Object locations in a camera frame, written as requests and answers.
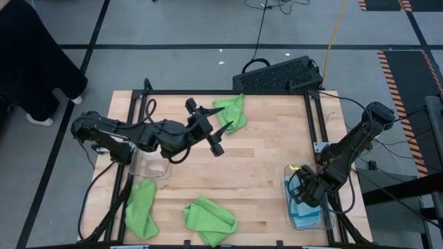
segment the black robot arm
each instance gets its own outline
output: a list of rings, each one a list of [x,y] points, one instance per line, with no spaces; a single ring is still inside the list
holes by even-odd
[[[366,107],[360,123],[355,126],[340,142],[325,145],[316,154],[316,164],[320,165],[317,173],[303,165],[294,174],[301,180],[300,186],[291,192],[297,203],[305,202],[316,207],[325,194],[336,193],[345,184],[351,164],[360,153],[382,131],[392,127],[395,121],[394,111],[379,102],[372,102]]]
[[[172,157],[182,151],[189,150],[191,146],[203,139],[209,142],[214,156],[221,156],[224,150],[219,143],[222,141],[222,134],[231,123],[211,135],[213,126],[209,123],[208,117],[223,108],[197,108],[197,104],[192,98],[186,101],[185,106],[190,114],[186,126],[173,120],[128,124],[104,118],[96,111],[89,111],[74,120],[71,133],[81,143],[89,140],[108,149],[111,160],[122,165],[131,163],[135,148],[153,152],[157,150],[158,146],[161,147],[162,157],[169,159],[171,163],[176,163]]]

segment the blue cloth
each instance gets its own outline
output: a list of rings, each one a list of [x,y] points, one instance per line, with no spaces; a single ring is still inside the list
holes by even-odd
[[[286,192],[288,187],[289,190],[296,189],[300,186],[298,177],[294,176],[291,182],[289,182],[289,177],[285,178],[284,186]],[[321,222],[320,206],[310,207],[306,203],[297,204],[288,193],[286,194],[286,197],[289,216],[292,218],[298,229],[313,227]]]

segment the green towel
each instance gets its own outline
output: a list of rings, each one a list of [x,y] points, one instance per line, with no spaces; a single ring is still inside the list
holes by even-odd
[[[159,233],[150,211],[156,191],[155,182],[144,180],[133,185],[126,207],[126,226],[141,239],[149,239]]]
[[[233,98],[214,100],[213,106],[215,108],[224,107],[223,111],[217,113],[220,127],[223,127],[229,122],[233,121],[232,125],[230,125],[226,130],[227,134],[233,133],[246,125],[246,116],[243,114],[243,93]]]
[[[237,232],[237,219],[224,208],[206,198],[198,198],[183,210],[186,228],[199,233],[213,248]]]

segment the black pants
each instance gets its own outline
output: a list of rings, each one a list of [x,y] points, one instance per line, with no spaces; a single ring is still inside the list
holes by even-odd
[[[53,89],[75,99],[87,82],[32,6],[12,0],[0,10],[0,95],[44,121],[59,104]]]

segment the white shoe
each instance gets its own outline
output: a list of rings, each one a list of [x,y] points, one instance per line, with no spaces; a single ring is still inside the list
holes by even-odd
[[[54,124],[54,120],[52,118],[48,118],[45,121],[36,121],[29,114],[26,114],[26,119],[35,125],[42,125],[42,126],[46,126],[46,127],[52,126]]]
[[[82,96],[80,95],[80,96],[78,96],[78,97],[76,97],[75,99],[73,99],[73,100],[71,100],[74,104],[77,104],[77,105],[79,105],[79,104],[82,104],[82,102],[83,102],[83,98],[82,98]]]

